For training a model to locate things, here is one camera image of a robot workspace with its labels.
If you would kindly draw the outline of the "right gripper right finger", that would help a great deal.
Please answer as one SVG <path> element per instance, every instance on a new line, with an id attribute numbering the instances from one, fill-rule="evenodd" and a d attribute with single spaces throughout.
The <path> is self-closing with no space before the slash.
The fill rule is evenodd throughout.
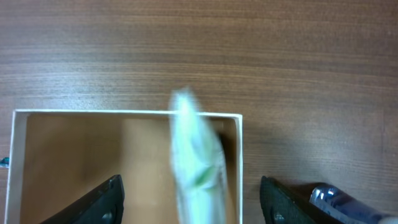
<path id="1" fill-rule="evenodd" d="M 342 224 L 272 177 L 262 176 L 259 201 L 266 224 Z"/>

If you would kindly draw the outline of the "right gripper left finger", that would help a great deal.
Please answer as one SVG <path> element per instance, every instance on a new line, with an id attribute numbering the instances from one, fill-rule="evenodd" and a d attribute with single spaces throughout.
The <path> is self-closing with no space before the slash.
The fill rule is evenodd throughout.
<path id="1" fill-rule="evenodd" d="M 114 175 L 42 224 L 121 224 L 124 186 Z"/>

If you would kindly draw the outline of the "blue pump bottle clear cap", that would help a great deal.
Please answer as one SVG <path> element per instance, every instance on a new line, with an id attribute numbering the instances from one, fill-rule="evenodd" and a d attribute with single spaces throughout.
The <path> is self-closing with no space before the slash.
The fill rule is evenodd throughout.
<path id="1" fill-rule="evenodd" d="M 334 185 L 316 186 L 309 201 L 342 223 L 397 224 L 397 216 L 382 213 L 356 200 Z"/>

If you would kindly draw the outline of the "white cardboard box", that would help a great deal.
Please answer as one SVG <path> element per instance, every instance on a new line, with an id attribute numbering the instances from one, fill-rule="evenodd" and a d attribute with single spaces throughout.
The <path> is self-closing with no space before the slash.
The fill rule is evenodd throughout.
<path id="1" fill-rule="evenodd" d="M 15 110 L 6 223 L 42 223 L 121 175 L 121 223 L 178 223 L 171 111 Z"/>

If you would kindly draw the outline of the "white floral shampoo tube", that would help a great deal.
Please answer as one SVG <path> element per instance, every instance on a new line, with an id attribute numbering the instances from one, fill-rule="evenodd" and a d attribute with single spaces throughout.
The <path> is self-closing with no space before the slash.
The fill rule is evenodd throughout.
<path id="1" fill-rule="evenodd" d="M 226 223 L 226 161 L 221 141 L 188 89 L 172 93 L 170 165 L 180 223 Z"/>

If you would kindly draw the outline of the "blue disposable razor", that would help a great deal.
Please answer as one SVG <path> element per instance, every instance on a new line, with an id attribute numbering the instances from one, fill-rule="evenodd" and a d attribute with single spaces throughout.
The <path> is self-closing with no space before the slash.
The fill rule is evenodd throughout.
<path id="1" fill-rule="evenodd" d="M 10 163 L 10 160 L 9 160 L 8 157 L 4 157 L 4 158 L 2 158 L 2 159 L 0 160 L 0 166 L 1 166 L 1 167 L 8 168 L 8 167 L 9 167 L 9 163 Z"/>

